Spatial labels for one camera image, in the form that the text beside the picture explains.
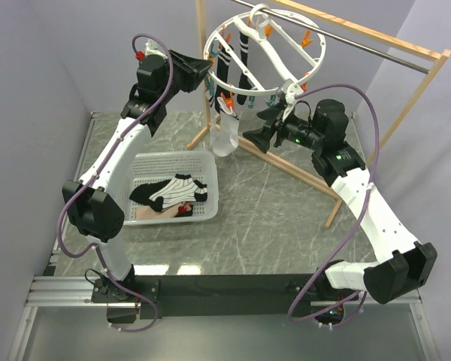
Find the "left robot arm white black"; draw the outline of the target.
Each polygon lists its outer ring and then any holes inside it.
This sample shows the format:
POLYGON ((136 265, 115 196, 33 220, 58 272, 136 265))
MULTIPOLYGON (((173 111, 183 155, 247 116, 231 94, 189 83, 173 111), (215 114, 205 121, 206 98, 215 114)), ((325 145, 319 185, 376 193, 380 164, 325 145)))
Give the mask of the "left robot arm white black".
POLYGON ((175 51, 167 56, 141 55, 137 82, 131 88, 117 124, 93 166, 78 181, 67 181, 62 194, 68 216, 104 269, 108 292, 118 302, 137 294, 135 270, 118 235, 125 214, 116 197, 125 173, 140 148, 151 140, 167 114, 166 106, 179 92, 195 91, 213 63, 175 51))

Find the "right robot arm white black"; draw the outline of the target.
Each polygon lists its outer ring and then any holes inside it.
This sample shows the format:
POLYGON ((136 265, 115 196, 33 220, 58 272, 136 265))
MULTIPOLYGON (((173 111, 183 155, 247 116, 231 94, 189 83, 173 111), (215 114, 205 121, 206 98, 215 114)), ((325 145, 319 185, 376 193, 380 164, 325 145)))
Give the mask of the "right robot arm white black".
POLYGON ((327 261, 310 281, 318 297, 331 300, 342 289, 365 291, 384 305, 423 286, 437 251, 402 224, 374 185, 371 168, 345 140, 349 118, 344 105, 321 100, 308 120, 294 113, 284 117, 285 108, 279 102, 259 112, 264 126, 245 132, 244 138, 263 153, 283 141, 310 149, 316 172, 353 213, 376 257, 374 262, 327 261))

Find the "round white clip hanger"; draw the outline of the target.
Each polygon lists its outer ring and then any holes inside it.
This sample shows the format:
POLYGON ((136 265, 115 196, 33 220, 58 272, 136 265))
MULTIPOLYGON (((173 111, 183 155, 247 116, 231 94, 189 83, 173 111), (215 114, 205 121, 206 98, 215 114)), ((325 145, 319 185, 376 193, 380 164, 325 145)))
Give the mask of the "round white clip hanger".
POLYGON ((225 35, 226 29, 230 27, 235 28, 239 34, 241 32, 244 33, 249 38, 250 42, 259 46, 263 51, 265 58, 271 63, 273 69, 284 82, 288 79, 292 79, 305 91, 307 82, 320 70, 326 53, 325 36, 318 35, 317 33, 306 29, 304 37, 300 41, 296 40, 273 19, 273 16, 262 12, 262 10, 266 8, 268 10, 279 11, 280 14, 290 15, 296 20, 304 20, 309 25, 317 26, 314 21, 304 15, 291 11, 272 9, 265 4, 253 5, 249 12, 229 18, 211 32, 208 39, 205 41, 202 56, 203 59, 218 62, 217 56, 219 54, 219 48, 224 47, 231 56, 230 65, 236 65, 241 74, 245 73, 249 78, 251 89, 241 89, 239 85, 234 85, 229 81, 223 83, 216 77, 217 65, 209 70, 209 78, 215 85, 219 84, 235 95, 244 94, 247 96, 270 96, 277 90, 277 88, 268 89, 263 86, 250 67, 242 63, 241 55, 232 49, 230 37, 225 35), (306 70, 302 76, 296 77, 292 71, 289 70, 274 45, 270 42, 272 34, 278 35, 280 40, 285 41, 285 43, 288 44, 292 50, 307 63, 307 65, 309 65, 309 69, 306 70))

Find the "white black striped sock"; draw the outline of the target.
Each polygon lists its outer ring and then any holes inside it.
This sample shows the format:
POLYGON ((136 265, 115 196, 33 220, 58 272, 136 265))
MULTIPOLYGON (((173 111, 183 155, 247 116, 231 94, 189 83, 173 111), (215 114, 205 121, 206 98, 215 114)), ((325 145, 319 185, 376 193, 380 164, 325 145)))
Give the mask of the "white black striped sock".
POLYGON ((163 188, 149 196, 149 206, 154 211, 164 211, 182 202, 205 202, 207 185, 190 175, 176 174, 163 188))

